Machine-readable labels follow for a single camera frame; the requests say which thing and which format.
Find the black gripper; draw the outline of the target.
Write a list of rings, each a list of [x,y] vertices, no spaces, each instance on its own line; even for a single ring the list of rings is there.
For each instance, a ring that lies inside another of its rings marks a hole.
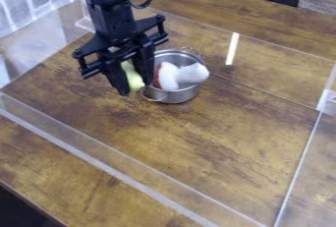
[[[146,85],[154,81],[155,48],[168,41],[166,17],[136,20],[128,0],[86,0],[95,35],[72,57],[84,79],[104,74],[122,96],[130,85],[122,62],[131,59]]]

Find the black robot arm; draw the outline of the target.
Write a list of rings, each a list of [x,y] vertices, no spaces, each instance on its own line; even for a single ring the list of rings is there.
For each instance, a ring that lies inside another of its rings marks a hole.
[[[82,77],[103,74],[120,95],[130,94],[123,62],[131,60],[143,82],[150,85],[155,72],[155,49],[168,41],[166,17],[136,20],[132,8],[144,9],[152,0],[132,3],[130,0],[86,0],[95,27],[91,40],[79,47],[72,57],[78,60]]]

